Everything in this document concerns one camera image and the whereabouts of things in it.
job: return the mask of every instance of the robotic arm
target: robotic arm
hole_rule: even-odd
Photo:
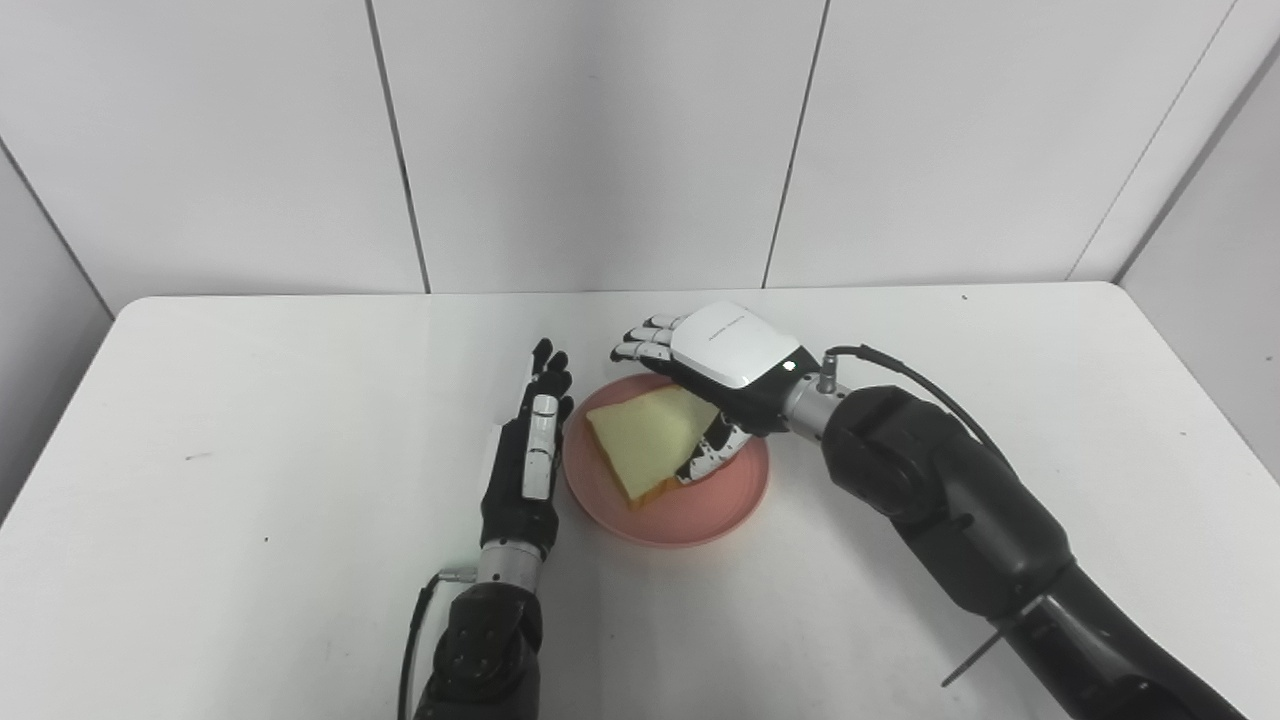
[[[573,398],[566,396],[573,382],[568,356],[552,351],[548,340],[534,348],[532,374],[520,411],[502,428],[489,488],[480,501],[480,562],[474,577],[465,578],[475,584],[449,607],[448,626],[435,647],[431,678],[415,720],[538,717],[543,615],[534,593],[541,564],[556,544],[559,520],[550,498],[562,428],[573,410]],[[401,674],[401,720],[406,716],[417,630],[439,578],[419,596],[410,623]]]
[[[906,374],[951,413],[893,386],[840,386],[840,355]],[[639,360],[722,410],[695,451],[692,461],[707,457],[701,474],[732,456],[722,439],[740,433],[790,429],[817,442],[832,480],[888,518],[951,600],[996,628],[978,655],[1007,641],[1071,717],[1240,717],[1089,580],[995,442],[902,363],[860,346],[833,347],[819,364],[730,302],[650,318],[613,359]]]

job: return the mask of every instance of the white wall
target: white wall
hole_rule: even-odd
[[[0,520],[110,322],[0,152]]]
[[[119,310],[421,292],[360,0],[0,0],[0,135]]]
[[[1280,478],[1277,128],[1272,64],[1121,284]]]
[[[1066,279],[1234,5],[833,1],[769,286]]]
[[[410,206],[443,291],[1110,278],[1280,35],[1275,0],[0,18],[0,133],[116,309],[419,292]]]
[[[375,0],[433,287],[759,287],[822,0]]]

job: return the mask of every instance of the plate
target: plate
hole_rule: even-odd
[[[668,384],[663,375],[644,373],[591,393],[564,428],[564,479],[582,510],[607,530],[649,547],[692,547],[728,534],[755,511],[768,484],[769,451],[763,439],[751,438],[707,478],[628,509],[586,414]]]

